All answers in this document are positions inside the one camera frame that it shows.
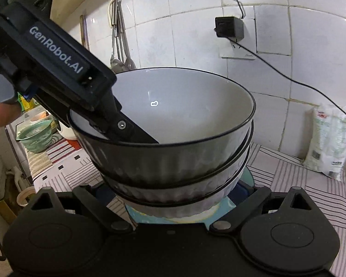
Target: white plastic package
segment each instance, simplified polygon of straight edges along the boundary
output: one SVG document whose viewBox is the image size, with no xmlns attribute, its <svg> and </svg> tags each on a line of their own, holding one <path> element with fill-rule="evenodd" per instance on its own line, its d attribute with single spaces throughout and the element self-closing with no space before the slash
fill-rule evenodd
<svg viewBox="0 0 346 277">
<path fill-rule="evenodd" d="M 346 115 L 332 105 L 314 110 L 313 138 L 304 166 L 341 181 L 346 159 Z"/>
</svg>

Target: stack of bowls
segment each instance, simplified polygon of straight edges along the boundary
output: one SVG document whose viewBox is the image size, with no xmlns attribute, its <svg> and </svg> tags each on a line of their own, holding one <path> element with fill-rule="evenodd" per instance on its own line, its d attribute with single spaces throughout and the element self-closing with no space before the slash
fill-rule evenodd
<svg viewBox="0 0 346 277">
<path fill-rule="evenodd" d="M 255 101 L 238 83 L 191 69 L 120 73 L 123 113 L 159 144 L 112 142 L 77 113 L 68 120 L 106 183 L 128 205 L 186 217 L 219 203 L 241 178 L 254 133 Z"/>
</svg>

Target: green plastic strainer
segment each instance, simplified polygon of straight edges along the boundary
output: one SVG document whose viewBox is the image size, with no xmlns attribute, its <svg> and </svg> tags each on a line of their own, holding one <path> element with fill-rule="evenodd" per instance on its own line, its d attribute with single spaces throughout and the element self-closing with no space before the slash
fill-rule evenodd
<svg viewBox="0 0 346 277">
<path fill-rule="evenodd" d="M 51 122 L 52 120 L 47 120 L 24 128 L 17 140 L 21 141 L 28 151 L 42 152 L 51 144 Z"/>
</svg>

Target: black power adapter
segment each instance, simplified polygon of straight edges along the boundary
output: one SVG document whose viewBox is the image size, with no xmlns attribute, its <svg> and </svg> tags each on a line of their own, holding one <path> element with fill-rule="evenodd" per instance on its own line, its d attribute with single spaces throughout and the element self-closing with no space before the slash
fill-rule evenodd
<svg viewBox="0 0 346 277">
<path fill-rule="evenodd" d="M 244 22 L 234 16 L 221 16 L 215 18 L 215 32 L 219 38 L 244 38 Z"/>
</svg>

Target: screw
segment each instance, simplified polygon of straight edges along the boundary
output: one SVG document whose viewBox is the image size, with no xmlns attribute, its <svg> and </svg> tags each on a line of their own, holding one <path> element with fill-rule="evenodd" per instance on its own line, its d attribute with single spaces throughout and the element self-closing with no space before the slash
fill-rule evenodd
<svg viewBox="0 0 346 277">
<path fill-rule="evenodd" d="M 129 226 L 129 223 L 126 221 L 117 221 L 111 224 L 111 227 L 116 231 L 127 231 Z"/>
<path fill-rule="evenodd" d="M 213 228 L 217 230 L 227 230 L 231 228 L 231 223 L 227 221 L 216 221 L 213 223 Z"/>
<path fill-rule="evenodd" d="M 120 130 L 125 129 L 125 128 L 126 128 L 126 122 L 125 122 L 125 121 L 119 121 L 119 122 L 118 122 L 118 128 L 119 128 Z"/>
</svg>

